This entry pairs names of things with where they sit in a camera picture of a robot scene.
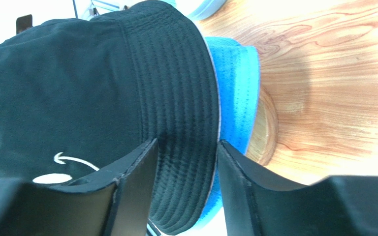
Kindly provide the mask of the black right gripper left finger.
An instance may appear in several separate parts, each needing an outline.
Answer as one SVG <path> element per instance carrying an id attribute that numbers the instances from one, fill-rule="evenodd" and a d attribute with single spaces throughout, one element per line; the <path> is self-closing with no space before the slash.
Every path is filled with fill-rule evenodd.
<path id="1" fill-rule="evenodd" d="M 0 236 L 144 236 L 158 142 L 62 185 L 0 178 Z"/>

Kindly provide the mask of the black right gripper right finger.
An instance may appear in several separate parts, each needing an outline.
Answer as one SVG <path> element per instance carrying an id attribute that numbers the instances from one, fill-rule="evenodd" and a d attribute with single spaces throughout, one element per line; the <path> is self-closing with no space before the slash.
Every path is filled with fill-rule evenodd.
<path id="1" fill-rule="evenodd" d="M 378 177 L 331 176 L 303 185 L 224 140 L 218 171 L 230 236 L 378 236 Z"/>

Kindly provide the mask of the black bucket hat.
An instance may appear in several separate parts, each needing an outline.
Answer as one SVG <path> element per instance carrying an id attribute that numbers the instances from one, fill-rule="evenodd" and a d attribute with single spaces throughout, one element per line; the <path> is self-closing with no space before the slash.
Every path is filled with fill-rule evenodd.
<path id="1" fill-rule="evenodd" d="M 0 44 L 0 177 L 83 177 L 155 138 L 149 219 L 177 235 L 206 206 L 220 128 L 206 39 L 163 1 L 50 20 Z"/>

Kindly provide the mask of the blue bucket hat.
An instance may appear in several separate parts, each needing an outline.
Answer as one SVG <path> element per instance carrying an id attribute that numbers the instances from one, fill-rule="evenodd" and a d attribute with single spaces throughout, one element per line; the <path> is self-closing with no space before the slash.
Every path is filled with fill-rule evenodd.
<path id="1" fill-rule="evenodd" d="M 220 94 L 220 139 L 246 154 L 260 93 L 260 62 L 254 46 L 235 39 L 206 37 Z"/>

